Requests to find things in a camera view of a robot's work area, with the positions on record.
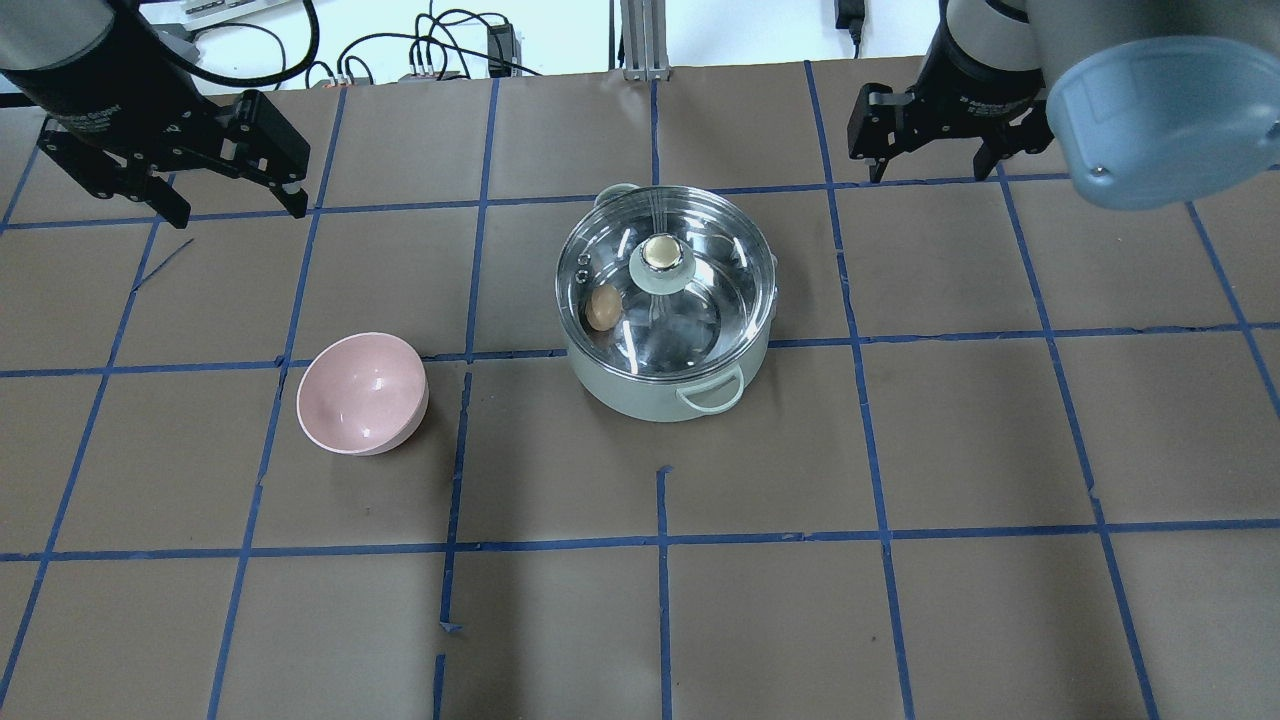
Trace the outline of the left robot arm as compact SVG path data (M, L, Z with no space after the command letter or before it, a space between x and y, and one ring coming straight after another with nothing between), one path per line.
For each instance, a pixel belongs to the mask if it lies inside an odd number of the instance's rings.
M95 197L142 202L184 228L189 202L165 174L210 170L262 186L301 218L308 141L264 88L316 60L317 10L305 3L303 12L298 63L233 77L180 55L128 1L5 1L3 76L45 110L38 149Z

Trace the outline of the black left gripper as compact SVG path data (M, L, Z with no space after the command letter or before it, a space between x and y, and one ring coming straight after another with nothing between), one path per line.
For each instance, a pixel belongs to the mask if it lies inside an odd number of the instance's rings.
M191 205L161 174L204 169L268 187L294 219L308 211L308 141L256 88L205 97L142 20L109 20L69 58L23 69L20 90L47 113L40 147L95 196L184 229Z

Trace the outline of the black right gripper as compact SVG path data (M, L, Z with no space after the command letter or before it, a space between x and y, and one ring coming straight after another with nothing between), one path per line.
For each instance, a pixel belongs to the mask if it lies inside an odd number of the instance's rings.
M847 123L847 154L867 160L878 184L890 163L943 138L980 138L974 179L1019 152L1043 152L1055 140L1039 69L1007 70L977 59L941 26L914 85L863 85Z

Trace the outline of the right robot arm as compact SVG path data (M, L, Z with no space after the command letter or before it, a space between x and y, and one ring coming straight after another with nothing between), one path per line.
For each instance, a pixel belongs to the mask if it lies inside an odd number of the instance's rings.
M1096 206L1202 199L1277 163L1277 22L1275 1L942 1L915 83L861 87L847 154L878 182L978 138L982 181L1056 143Z

